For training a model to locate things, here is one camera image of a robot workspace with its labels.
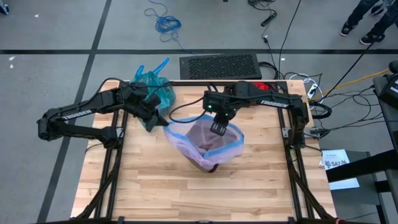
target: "paper sheet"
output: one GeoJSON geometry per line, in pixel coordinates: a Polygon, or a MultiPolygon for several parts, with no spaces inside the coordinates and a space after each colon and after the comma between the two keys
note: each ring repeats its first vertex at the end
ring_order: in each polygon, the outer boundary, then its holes
{"type": "MultiPolygon", "coordinates": [[[[324,150],[322,152],[325,170],[349,163],[347,153],[344,149],[324,150]]],[[[329,186],[330,190],[338,190],[359,187],[359,184],[356,178],[352,178],[329,183],[329,186]]]]}

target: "black floor tape line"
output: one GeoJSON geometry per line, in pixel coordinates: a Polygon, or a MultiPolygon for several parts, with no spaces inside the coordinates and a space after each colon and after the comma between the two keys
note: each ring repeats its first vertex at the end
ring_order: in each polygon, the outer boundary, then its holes
{"type": "MultiPolygon", "coordinates": [[[[91,49],[91,50],[0,50],[0,55],[68,55],[68,54],[109,54],[109,55],[158,55],[158,54],[239,54],[253,52],[256,54],[279,54],[280,49],[91,49]]],[[[341,54],[358,55],[365,53],[364,49],[282,49],[282,54],[341,54]]],[[[369,49],[366,54],[398,54],[398,49],[369,49]]]]}
{"type": "MultiPolygon", "coordinates": [[[[81,77],[81,81],[79,84],[79,89],[76,94],[75,103],[80,102],[83,99],[83,94],[85,92],[88,78],[90,76],[91,68],[93,67],[93,62],[95,58],[95,50],[98,48],[98,44],[100,43],[101,35],[104,30],[106,18],[108,16],[109,8],[111,7],[112,0],[106,0],[105,7],[101,15],[101,19],[99,20],[97,32],[94,37],[93,45],[91,46],[90,54],[87,59],[87,64],[83,75],[81,77]]],[[[69,124],[75,124],[76,120],[70,121],[69,124]]],[[[55,165],[51,174],[49,186],[47,187],[47,191],[45,192],[45,196],[43,199],[43,204],[40,208],[39,216],[37,217],[37,223],[46,222],[47,217],[49,215],[50,207],[52,200],[55,195],[55,190],[57,189],[58,181],[60,178],[60,174],[62,171],[63,163],[65,162],[65,157],[67,155],[68,147],[70,143],[70,138],[64,137],[62,139],[61,147],[58,152],[57,160],[55,161],[55,165]]]]}

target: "teal plastic bag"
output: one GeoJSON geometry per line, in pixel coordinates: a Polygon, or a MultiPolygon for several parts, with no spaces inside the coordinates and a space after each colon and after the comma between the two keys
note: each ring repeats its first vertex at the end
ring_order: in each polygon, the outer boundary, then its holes
{"type": "MultiPolygon", "coordinates": [[[[144,70],[144,66],[141,65],[134,78],[130,82],[142,82],[145,83],[148,86],[161,86],[166,83],[168,83],[170,80],[165,78],[165,77],[160,77],[159,73],[160,71],[167,65],[169,62],[169,58],[166,58],[162,64],[160,64],[155,70],[149,71],[147,73],[142,74],[142,71],[144,70]]],[[[161,103],[156,106],[156,108],[159,110],[159,114],[161,116],[166,116],[169,113],[169,110],[171,109],[172,105],[175,102],[175,93],[173,91],[173,87],[166,86],[166,87],[149,87],[148,88],[148,96],[151,96],[153,92],[160,98],[161,103]]]]}

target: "white cable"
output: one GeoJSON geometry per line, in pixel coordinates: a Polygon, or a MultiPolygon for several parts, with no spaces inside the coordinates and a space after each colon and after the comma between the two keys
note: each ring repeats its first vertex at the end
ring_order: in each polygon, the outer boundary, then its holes
{"type": "Polygon", "coordinates": [[[316,84],[316,85],[318,86],[317,89],[322,93],[322,90],[321,90],[321,88],[319,87],[319,85],[316,83],[316,81],[313,80],[312,78],[310,78],[310,76],[307,75],[307,74],[304,74],[304,73],[297,73],[297,74],[292,75],[292,76],[289,78],[289,80],[291,80],[293,77],[296,77],[296,76],[305,76],[305,77],[307,77],[307,78],[304,78],[304,80],[303,80],[304,84],[309,83],[309,82],[312,82],[312,83],[314,83],[314,84],[316,84]]]}

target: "black shoe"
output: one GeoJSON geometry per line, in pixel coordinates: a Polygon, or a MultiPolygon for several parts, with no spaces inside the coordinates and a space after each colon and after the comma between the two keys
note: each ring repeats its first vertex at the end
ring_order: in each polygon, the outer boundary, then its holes
{"type": "Polygon", "coordinates": [[[384,12],[383,4],[378,4],[371,9],[371,16],[376,16],[382,12],[384,12]]]}
{"type": "Polygon", "coordinates": [[[344,23],[343,28],[341,28],[341,30],[340,30],[340,35],[342,35],[343,37],[346,37],[351,32],[351,30],[353,30],[355,27],[356,26],[349,26],[347,24],[347,22],[344,23]]]}
{"type": "Polygon", "coordinates": [[[380,35],[380,36],[376,36],[376,35],[373,35],[371,33],[367,33],[359,41],[363,45],[371,45],[371,44],[376,43],[376,42],[381,42],[382,40],[384,40],[385,37],[386,36],[384,34],[380,35]]]}

